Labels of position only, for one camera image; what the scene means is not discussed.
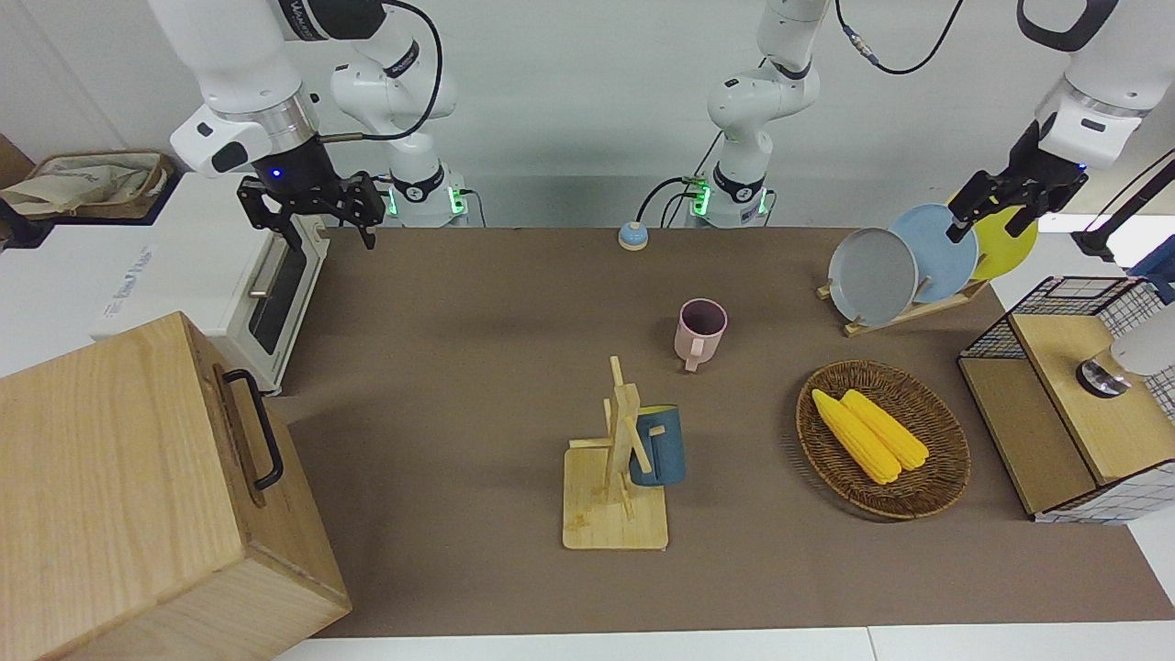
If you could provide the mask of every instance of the yellow corn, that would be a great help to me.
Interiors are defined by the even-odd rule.
[[[824,391],[812,391],[820,419],[871,480],[887,485],[898,479],[901,465],[865,423]]]
[[[865,423],[865,426],[877,434],[878,439],[889,448],[901,467],[912,471],[926,464],[926,458],[931,457],[931,451],[922,441],[919,441],[909,430],[901,423],[893,419],[884,409],[874,404],[867,397],[857,391],[848,391],[840,398],[840,404],[853,412],[857,418]]]

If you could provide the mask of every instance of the white wall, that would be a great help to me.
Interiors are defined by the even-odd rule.
[[[714,130],[710,86],[760,56],[763,0],[419,4],[441,27],[461,94],[435,134],[498,224],[618,224],[653,182],[693,170]],[[1066,15],[1081,0],[1033,4]],[[882,60],[902,66],[927,50],[952,2],[844,5]],[[773,222],[885,224],[941,201],[975,169],[1002,168],[1068,61],[1020,35],[1014,9],[1015,0],[965,4],[938,59],[905,77],[870,67],[830,18],[815,48],[822,97],[772,128],[768,183],[783,198]],[[72,148],[166,149],[200,102],[146,0],[0,0],[0,131],[34,160]],[[323,93],[323,129],[355,129],[327,94],[349,47],[289,49]],[[1067,210],[1096,211],[1173,137],[1168,100]],[[341,171],[381,167],[375,144],[331,153]],[[1175,213],[1175,195],[1148,210]]]

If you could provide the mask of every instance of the yellow plate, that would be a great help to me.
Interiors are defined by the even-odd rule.
[[[1036,244],[1036,223],[1028,225],[1020,236],[1010,236],[1003,225],[1022,207],[1006,208],[980,220],[972,228],[979,238],[979,264],[974,279],[991,279],[1020,265]]]

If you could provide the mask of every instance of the oven handle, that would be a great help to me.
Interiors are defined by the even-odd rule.
[[[270,238],[269,248],[266,249],[266,258],[261,262],[261,268],[257,269],[257,276],[253,278],[253,284],[249,285],[250,298],[269,297],[277,282],[277,274],[282,271],[282,264],[286,263],[287,254],[289,254],[289,248],[286,241]]]

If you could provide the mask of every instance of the green indicator light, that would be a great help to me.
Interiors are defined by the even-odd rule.
[[[456,188],[449,188],[449,205],[452,208],[454,215],[465,213],[465,200],[461,196],[461,193],[458,193]]]
[[[710,186],[703,183],[701,194],[693,198],[693,215],[705,216],[707,209],[710,209]]]

